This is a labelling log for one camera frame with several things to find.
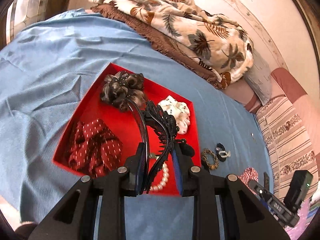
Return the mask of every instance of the pillow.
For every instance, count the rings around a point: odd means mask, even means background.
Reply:
[[[257,100],[260,101],[252,88],[244,80],[244,77],[220,91],[228,97],[231,97],[233,100],[241,103],[247,111],[252,108]]]
[[[244,74],[244,79],[257,94],[264,106],[271,98],[272,85],[269,64],[253,49],[253,66]]]
[[[283,92],[281,87],[278,85],[278,83],[272,77],[272,73],[271,73],[270,81],[271,81],[271,90],[272,90],[271,91],[271,98],[275,98],[275,97],[278,97],[278,96],[285,96],[285,93]],[[250,113],[253,113],[253,114],[256,114],[257,111],[259,110],[259,108],[262,106],[262,103],[258,99],[257,95],[256,95],[256,98],[257,98],[257,100],[254,102],[252,107],[249,108],[249,110],[248,110]]]
[[[268,149],[274,195],[283,201],[296,170],[308,170],[313,179],[305,199],[318,187],[316,155],[303,122],[289,99],[272,98],[256,113]]]
[[[299,82],[285,68],[276,68],[271,76],[284,91],[291,103],[295,103],[300,97],[307,94]]]

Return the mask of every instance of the leopard print hair tie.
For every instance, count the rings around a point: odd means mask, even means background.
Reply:
[[[214,160],[214,164],[210,164],[208,162],[208,157],[207,155],[210,154],[212,155],[213,157],[213,160]],[[207,164],[208,168],[210,170],[215,170],[216,168],[218,168],[219,166],[219,160],[218,160],[218,157],[215,155],[215,153],[213,151],[211,151],[210,149],[208,148],[205,148],[203,149],[202,153],[201,153],[201,159],[203,160],[204,163]]]

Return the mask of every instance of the pearl bracelet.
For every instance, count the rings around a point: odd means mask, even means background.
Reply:
[[[151,186],[150,191],[162,190],[167,185],[167,182],[169,180],[169,168],[166,163],[163,163],[162,171],[163,171],[163,176],[162,176],[160,183],[158,185]]]

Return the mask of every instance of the striped pillow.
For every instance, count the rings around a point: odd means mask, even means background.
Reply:
[[[270,157],[274,195],[283,201],[293,173],[308,170],[313,180],[305,199],[311,197],[318,185],[316,157],[306,128],[292,103],[287,97],[275,97],[257,111],[256,118]]]

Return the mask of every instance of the palm leaf print blanket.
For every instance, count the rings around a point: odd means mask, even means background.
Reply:
[[[142,35],[144,29],[145,32],[154,29],[164,35],[163,41],[170,43],[171,48],[182,55],[177,61],[182,61],[185,67],[216,88],[225,89],[229,84],[239,80],[253,65],[253,44],[247,32],[236,21],[223,14],[211,15],[202,10],[195,5],[194,0],[89,2],[98,4],[92,8],[94,11],[99,11],[99,5],[108,5],[105,8],[125,15],[122,16],[124,22],[129,21],[129,25],[139,29],[138,33]],[[138,20],[135,24],[128,20],[133,18]]]

